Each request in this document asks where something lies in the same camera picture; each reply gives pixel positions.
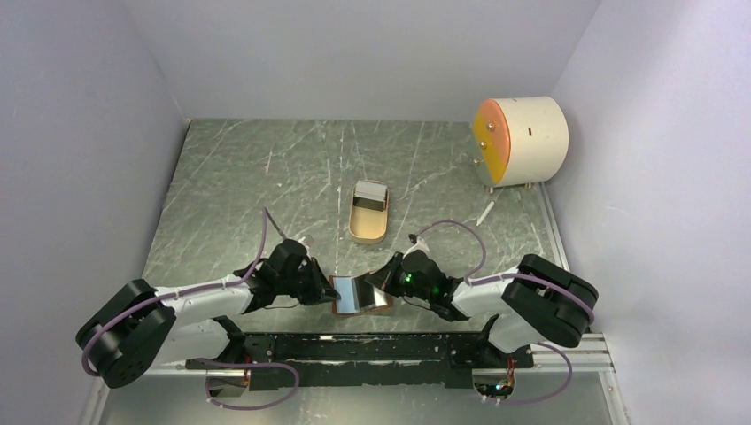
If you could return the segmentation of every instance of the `tan tray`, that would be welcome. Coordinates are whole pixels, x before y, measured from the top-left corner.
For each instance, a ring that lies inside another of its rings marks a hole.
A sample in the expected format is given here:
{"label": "tan tray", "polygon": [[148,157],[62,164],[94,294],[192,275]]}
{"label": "tan tray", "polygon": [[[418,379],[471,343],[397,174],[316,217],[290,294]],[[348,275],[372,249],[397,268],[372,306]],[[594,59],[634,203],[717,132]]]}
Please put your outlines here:
{"label": "tan tray", "polygon": [[383,211],[356,206],[355,188],[352,188],[352,207],[350,209],[350,235],[357,243],[379,243],[386,237],[386,224],[389,220],[389,190],[386,189],[386,200]]}

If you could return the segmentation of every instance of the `tabletop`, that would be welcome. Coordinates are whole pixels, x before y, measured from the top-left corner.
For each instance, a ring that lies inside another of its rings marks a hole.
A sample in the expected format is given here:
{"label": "tabletop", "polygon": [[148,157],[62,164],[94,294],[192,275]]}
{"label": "tabletop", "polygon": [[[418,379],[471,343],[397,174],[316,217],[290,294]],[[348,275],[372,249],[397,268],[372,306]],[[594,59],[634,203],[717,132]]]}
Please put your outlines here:
{"label": "tabletop", "polygon": [[[144,270],[152,286],[221,278],[255,256],[266,206],[288,237],[310,235],[311,254],[326,275],[358,275],[404,252],[407,235],[439,219],[476,228],[488,258],[477,276],[504,271],[524,254],[554,260],[539,186],[490,194],[468,156],[467,123],[351,120],[193,120]],[[357,180],[388,186],[385,239],[355,243],[348,232]],[[466,230],[439,226],[425,235],[431,257],[461,276],[480,260]],[[269,232],[265,254],[281,241]],[[272,306],[294,305],[278,297]],[[261,310],[232,319],[249,332],[379,332],[479,330],[492,315],[447,322],[401,299],[380,313],[336,316],[331,305]]]}

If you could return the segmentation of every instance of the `wall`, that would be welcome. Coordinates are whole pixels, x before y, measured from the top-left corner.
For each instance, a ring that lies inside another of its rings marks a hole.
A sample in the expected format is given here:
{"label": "wall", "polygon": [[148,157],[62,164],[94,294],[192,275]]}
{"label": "wall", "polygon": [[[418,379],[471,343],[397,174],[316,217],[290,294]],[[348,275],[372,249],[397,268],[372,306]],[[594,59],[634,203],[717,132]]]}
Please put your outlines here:
{"label": "wall", "polygon": [[125,0],[186,116],[469,120],[547,94],[600,0]]}
{"label": "wall", "polygon": [[747,423],[751,4],[605,0],[553,96],[550,184],[634,424]]}
{"label": "wall", "polygon": [[0,3],[0,423],[76,423],[74,342],[139,277],[184,125],[114,1]]}

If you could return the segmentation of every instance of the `gray wall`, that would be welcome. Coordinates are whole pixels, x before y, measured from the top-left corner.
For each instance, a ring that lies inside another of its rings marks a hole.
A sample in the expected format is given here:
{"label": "gray wall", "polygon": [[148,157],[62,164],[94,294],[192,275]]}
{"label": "gray wall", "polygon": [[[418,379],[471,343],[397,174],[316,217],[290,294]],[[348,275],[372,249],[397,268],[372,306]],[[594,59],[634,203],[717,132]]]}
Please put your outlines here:
{"label": "gray wall", "polygon": [[184,125],[115,1],[0,3],[0,423],[76,423],[74,335],[141,275]]}
{"label": "gray wall", "polygon": [[603,1],[550,184],[634,424],[748,423],[751,4]]}
{"label": "gray wall", "polygon": [[600,0],[125,0],[186,116],[469,120],[547,94]]}

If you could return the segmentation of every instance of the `white stick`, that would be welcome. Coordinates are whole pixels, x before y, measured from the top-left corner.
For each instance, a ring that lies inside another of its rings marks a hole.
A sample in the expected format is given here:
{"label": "white stick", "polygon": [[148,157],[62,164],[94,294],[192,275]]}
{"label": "white stick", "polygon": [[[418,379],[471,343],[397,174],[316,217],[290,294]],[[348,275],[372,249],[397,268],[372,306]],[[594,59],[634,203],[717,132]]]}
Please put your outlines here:
{"label": "white stick", "polygon": [[480,214],[480,218],[477,219],[477,226],[483,224],[483,220],[485,220],[485,217],[488,216],[488,213],[490,213],[491,209],[495,205],[495,201],[491,201],[488,206],[485,207],[485,211],[483,211],[482,214]]}

